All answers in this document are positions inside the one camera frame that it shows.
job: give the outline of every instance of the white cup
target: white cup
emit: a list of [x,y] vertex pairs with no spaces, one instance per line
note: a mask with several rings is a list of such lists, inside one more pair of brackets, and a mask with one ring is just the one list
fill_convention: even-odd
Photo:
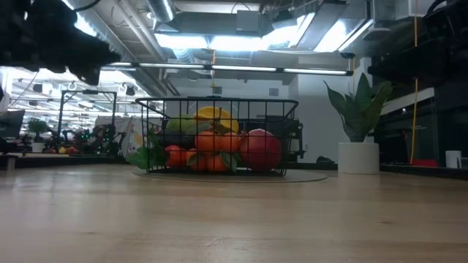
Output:
[[447,168],[461,169],[461,151],[445,151],[445,163]]

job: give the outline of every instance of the green plant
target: green plant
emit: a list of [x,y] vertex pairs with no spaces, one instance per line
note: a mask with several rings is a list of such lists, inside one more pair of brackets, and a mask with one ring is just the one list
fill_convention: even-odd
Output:
[[41,121],[40,119],[32,118],[28,122],[28,128],[30,132],[34,132],[36,134],[34,142],[41,142],[42,138],[40,134],[47,131],[47,123],[45,121]]
[[392,92],[391,84],[382,83],[374,98],[371,97],[371,87],[364,73],[359,79],[356,95],[343,97],[332,90],[326,82],[325,84],[328,98],[340,115],[344,132],[351,142],[363,142],[367,134],[379,123],[383,104]]

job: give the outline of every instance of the white plant pot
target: white plant pot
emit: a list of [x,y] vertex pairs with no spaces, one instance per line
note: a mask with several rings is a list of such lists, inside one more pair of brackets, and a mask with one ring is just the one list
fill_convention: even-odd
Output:
[[379,145],[372,142],[342,142],[338,149],[338,172],[376,175],[380,171]]
[[33,142],[32,143],[32,152],[33,153],[41,153],[44,150],[44,143],[43,142]]

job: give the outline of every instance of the ceiling duct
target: ceiling duct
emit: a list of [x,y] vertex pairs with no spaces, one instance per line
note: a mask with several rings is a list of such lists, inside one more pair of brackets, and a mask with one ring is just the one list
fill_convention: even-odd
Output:
[[176,16],[176,9],[171,0],[146,0],[154,18],[160,23],[167,23]]
[[347,1],[324,0],[297,47],[314,50],[348,6]]

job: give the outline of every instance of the black wire basket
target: black wire basket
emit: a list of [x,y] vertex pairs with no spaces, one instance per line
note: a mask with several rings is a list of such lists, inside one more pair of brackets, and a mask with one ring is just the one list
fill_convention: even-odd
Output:
[[297,101],[142,98],[148,173],[285,176]]

